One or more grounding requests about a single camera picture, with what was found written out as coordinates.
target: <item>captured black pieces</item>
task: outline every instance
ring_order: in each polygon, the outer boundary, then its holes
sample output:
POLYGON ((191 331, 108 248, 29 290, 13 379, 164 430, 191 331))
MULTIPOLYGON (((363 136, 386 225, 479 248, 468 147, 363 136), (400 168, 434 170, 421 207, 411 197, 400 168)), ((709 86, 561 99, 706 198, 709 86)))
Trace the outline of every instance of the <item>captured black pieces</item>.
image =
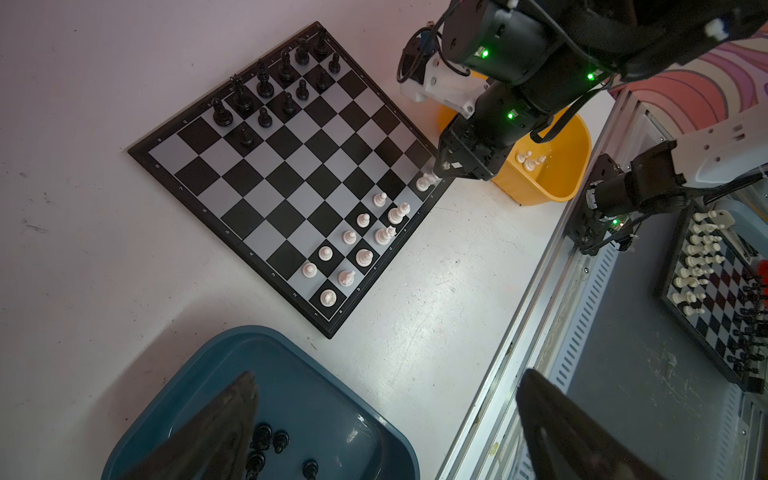
POLYGON ((280 430, 278 433, 276 433, 275 437, 272 439, 272 445, 275 447, 275 453, 281 453, 283 450, 285 450, 288 446, 289 440, 290 439, 288 438, 288 434, 285 432, 285 430, 280 430))
POLYGON ((301 472, 306 480, 315 480, 317 478, 318 470, 317 462, 311 458, 304 462, 304 466, 301 468, 301 472))
POLYGON ((256 93, 261 98, 272 98, 275 94, 275 87, 270 83, 270 73, 266 71, 266 65, 264 60, 256 62, 256 78, 259 79, 259 84, 256 86, 256 93))
POLYGON ((259 125, 261 125, 262 128, 269 128, 272 126, 272 117, 270 116, 270 113, 266 111, 266 107, 262 107, 259 110, 259 125))
POLYGON ((299 38, 299 46, 296 48, 294 58, 299 65, 306 65, 310 62, 310 46, 305 39, 299 38))
POLYGON ((341 71, 341 64, 339 63, 338 51, 333 52, 333 58, 331 58, 331 61, 328 63, 328 69, 331 70, 332 74, 337 74, 341 71))
POLYGON ((235 91, 235 107, 241 111, 251 111, 253 108, 253 100, 245 94, 243 77, 236 74, 232 75, 230 80, 232 81, 232 88, 235 91))
POLYGON ((290 55, 287 50, 280 52, 280 80, 287 84, 293 81, 293 67, 290 66, 290 55))
POLYGON ((330 75, 328 75, 327 71, 323 70, 323 73, 320 74, 320 78, 317 79, 315 89, 317 90, 317 93, 323 93, 324 91, 328 90, 328 87, 330 87, 332 84, 333 79, 330 75))
POLYGON ((306 88, 306 80, 299 80, 299 87, 296 89, 296 98, 306 100, 310 97, 310 91, 306 88))
POLYGON ((226 127, 232 124, 232 112, 224 107, 221 100, 214 98, 210 101, 210 104, 214 107, 214 121, 219 127, 226 127))

